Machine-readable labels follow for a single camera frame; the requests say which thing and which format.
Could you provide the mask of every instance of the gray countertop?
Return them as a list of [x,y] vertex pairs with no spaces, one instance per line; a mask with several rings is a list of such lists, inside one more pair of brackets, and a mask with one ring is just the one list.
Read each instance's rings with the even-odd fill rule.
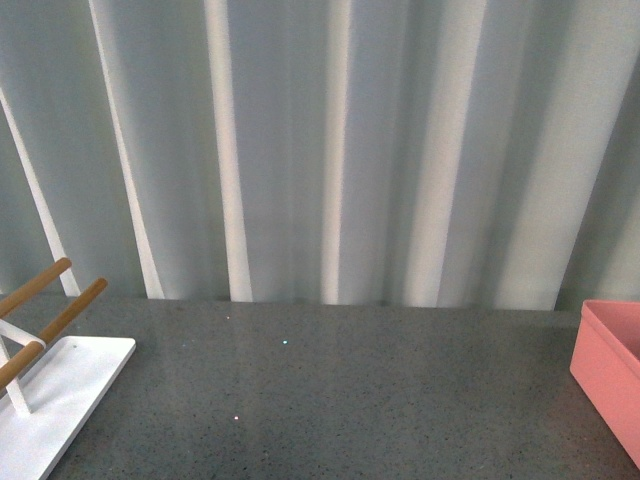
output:
[[[37,332],[66,303],[8,320]],[[578,322],[98,299],[66,334],[137,349],[50,478],[640,478],[569,373]]]

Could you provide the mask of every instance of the white base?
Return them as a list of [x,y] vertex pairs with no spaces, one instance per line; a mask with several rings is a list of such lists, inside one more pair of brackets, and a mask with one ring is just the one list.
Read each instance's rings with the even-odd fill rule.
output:
[[0,477],[44,479],[80,431],[127,360],[132,338],[64,337],[20,380],[33,413],[0,399]]

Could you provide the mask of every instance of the pink plastic bin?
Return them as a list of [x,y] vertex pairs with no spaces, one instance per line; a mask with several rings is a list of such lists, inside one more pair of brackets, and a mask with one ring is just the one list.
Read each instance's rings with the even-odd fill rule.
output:
[[640,303],[585,301],[570,370],[640,468]]

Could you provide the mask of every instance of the speckled countertop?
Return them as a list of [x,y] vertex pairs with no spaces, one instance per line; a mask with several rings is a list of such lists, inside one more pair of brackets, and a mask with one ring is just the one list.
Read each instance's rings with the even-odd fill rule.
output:
[[99,299],[67,333],[137,350],[49,478],[640,478],[569,373],[578,321]]

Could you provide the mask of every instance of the rack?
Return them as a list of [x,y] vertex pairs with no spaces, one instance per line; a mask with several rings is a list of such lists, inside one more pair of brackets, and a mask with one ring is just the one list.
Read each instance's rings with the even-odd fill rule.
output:
[[[38,336],[4,320],[70,267],[71,261],[62,258],[0,300],[0,390],[7,390],[0,398],[3,479],[46,478],[135,350],[131,338],[67,336],[52,345],[106,288],[104,278],[93,282]],[[12,358],[3,336],[23,345]]]

